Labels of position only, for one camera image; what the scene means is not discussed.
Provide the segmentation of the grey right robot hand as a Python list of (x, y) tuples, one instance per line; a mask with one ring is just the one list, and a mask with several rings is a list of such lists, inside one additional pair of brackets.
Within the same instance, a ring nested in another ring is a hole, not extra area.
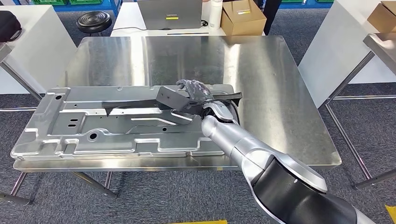
[(201, 103), (214, 99), (206, 85), (198, 80), (180, 79), (176, 82), (176, 85), (179, 89), (185, 89), (193, 102)]

